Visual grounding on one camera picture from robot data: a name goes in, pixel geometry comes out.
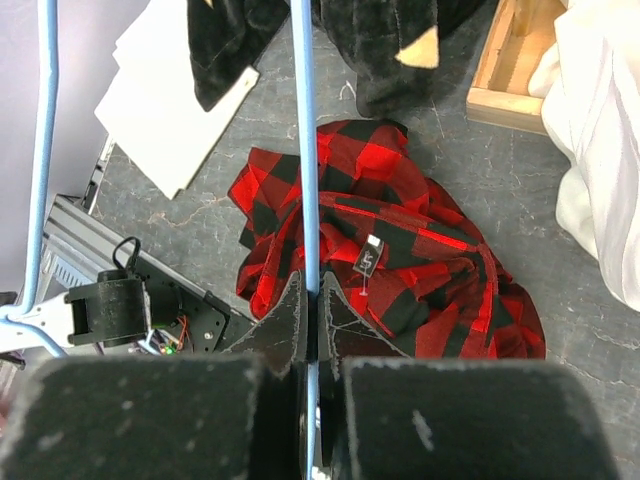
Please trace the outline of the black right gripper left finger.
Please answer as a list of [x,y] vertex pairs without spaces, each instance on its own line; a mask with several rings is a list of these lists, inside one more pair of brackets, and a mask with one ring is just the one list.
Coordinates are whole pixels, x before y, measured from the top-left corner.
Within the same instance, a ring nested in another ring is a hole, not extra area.
[[23,384],[1,440],[5,479],[301,479],[303,278],[229,351],[71,356]]

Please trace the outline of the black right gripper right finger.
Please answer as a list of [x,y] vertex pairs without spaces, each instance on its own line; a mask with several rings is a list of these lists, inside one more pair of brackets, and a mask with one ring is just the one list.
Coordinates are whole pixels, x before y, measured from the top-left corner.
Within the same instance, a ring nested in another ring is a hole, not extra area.
[[319,295],[322,462],[335,479],[615,479],[587,390],[537,360],[416,359]]

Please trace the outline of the red black plaid shirt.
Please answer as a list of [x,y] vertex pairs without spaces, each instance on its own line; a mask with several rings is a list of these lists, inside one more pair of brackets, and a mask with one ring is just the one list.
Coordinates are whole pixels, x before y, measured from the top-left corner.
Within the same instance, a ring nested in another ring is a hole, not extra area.
[[[406,128],[343,120],[317,131],[319,258],[352,308],[419,358],[546,355],[527,293],[446,190],[411,160]],[[236,291],[256,318],[304,266],[300,161],[253,149],[230,199],[249,251]]]

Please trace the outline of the light blue hanger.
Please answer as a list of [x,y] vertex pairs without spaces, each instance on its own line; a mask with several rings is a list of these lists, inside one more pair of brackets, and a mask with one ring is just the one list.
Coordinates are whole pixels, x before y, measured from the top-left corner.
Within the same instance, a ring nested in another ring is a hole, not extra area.
[[[306,371],[306,450],[301,456],[305,462],[304,477],[310,479],[314,465],[316,441],[316,413],[318,402],[317,321],[316,299],[320,289],[319,267],[319,200],[317,178],[317,140],[315,118],[315,92],[312,49],[311,9],[307,1],[290,3],[292,22],[298,137],[300,149],[300,173],[302,186],[302,209],[304,224],[305,299],[307,307]],[[39,106],[36,118],[31,206],[25,271],[24,297],[18,305],[1,307],[1,331],[23,334],[45,347],[54,357],[65,357],[67,353],[44,330],[37,326],[20,323],[17,319],[32,310],[38,285],[40,251],[44,226],[44,209],[47,196],[49,163],[53,139],[54,116],[58,91],[57,53],[57,3],[38,3],[39,48],[41,74]]]

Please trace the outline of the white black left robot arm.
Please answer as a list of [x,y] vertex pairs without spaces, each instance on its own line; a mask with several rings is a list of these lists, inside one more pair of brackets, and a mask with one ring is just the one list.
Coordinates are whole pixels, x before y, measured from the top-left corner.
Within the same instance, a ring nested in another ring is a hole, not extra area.
[[3,354],[51,343],[56,349],[89,344],[106,348],[150,338],[183,311],[177,286],[142,272],[141,242],[121,241],[114,266],[89,284],[74,286],[1,325]]

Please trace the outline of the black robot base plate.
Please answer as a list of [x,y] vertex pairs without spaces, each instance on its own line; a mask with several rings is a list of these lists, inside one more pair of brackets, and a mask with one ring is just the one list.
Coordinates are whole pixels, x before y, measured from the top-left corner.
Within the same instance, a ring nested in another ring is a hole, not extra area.
[[254,321],[175,270],[142,252],[135,273],[150,299],[151,325],[138,345],[153,355],[222,351],[254,326]]

